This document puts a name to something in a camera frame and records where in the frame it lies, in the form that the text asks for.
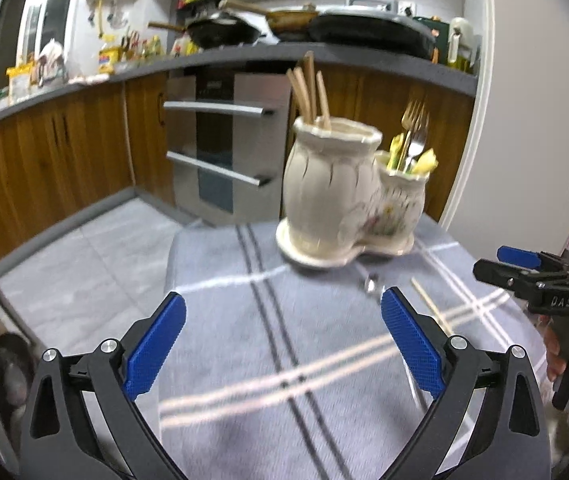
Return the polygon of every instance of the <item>ceramic jar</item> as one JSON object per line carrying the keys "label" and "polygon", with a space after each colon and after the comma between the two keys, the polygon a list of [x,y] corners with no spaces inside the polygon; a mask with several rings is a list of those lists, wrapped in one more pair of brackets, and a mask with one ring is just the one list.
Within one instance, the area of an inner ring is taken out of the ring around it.
{"label": "ceramic jar", "polygon": [[291,243],[320,258],[347,253],[362,237],[382,196],[374,153],[382,134],[331,118],[331,131],[293,124],[296,140],[284,172],[284,209]]}
{"label": "ceramic jar", "polygon": [[375,167],[382,182],[377,213],[368,219],[369,237],[406,240],[413,233],[424,211],[429,175],[412,175],[387,170],[389,152],[375,153]]}

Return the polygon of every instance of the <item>small ceramic pot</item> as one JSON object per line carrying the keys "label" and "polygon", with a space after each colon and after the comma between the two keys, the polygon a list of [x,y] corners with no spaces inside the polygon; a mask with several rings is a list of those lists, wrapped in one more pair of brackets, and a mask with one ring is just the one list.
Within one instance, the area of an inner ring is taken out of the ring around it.
{"label": "small ceramic pot", "polygon": [[375,167],[382,182],[377,213],[366,224],[368,236],[406,240],[424,212],[429,175],[387,170],[389,152],[375,153]]}
{"label": "small ceramic pot", "polygon": [[375,213],[381,183],[373,154],[382,134],[366,124],[331,118],[332,130],[293,124],[296,140],[284,172],[284,209],[291,243],[319,258],[347,253]]}

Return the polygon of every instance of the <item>gray tablecloth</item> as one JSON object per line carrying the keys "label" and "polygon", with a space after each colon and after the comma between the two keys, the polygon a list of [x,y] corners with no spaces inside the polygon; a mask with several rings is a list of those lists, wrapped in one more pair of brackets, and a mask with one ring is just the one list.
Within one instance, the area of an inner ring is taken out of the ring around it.
{"label": "gray tablecloth", "polygon": [[[414,277],[477,348],[524,346],[538,376],[541,338],[503,290],[475,281],[474,259],[423,216],[413,251],[342,269],[289,264],[275,224],[176,235],[167,290],[187,321],[160,373],[162,443],[192,480],[378,479],[417,427],[405,364],[365,295],[378,273],[422,314]],[[464,450],[476,392],[443,468]]]}

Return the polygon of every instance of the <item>blue gripper pad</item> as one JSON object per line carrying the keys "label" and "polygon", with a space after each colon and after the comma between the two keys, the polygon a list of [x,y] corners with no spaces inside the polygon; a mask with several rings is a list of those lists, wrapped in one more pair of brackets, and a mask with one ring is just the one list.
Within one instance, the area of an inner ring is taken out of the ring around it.
{"label": "blue gripper pad", "polygon": [[151,389],[185,322],[186,304],[182,296],[176,294],[156,317],[127,360],[124,391],[131,401]]}
{"label": "blue gripper pad", "polygon": [[446,387],[442,380],[440,354],[430,343],[395,290],[389,288],[384,292],[381,307],[382,319],[418,386],[437,399]]}
{"label": "blue gripper pad", "polygon": [[542,265],[542,260],[539,259],[538,253],[506,245],[497,250],[497,259],[503,264],[517,265],[526,269],[538,269]]}

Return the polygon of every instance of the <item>wall socket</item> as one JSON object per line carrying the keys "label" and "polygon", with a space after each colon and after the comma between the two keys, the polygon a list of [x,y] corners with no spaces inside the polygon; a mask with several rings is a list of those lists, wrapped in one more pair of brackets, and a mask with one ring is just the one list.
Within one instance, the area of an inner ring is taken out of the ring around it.
{"label": "wall socket", "polygon": [[397,3],[397,13],[401,16],[410,16],[415,17],[417,16],[417,6],[415,2],[409,2],[406,0],[400,0]]}

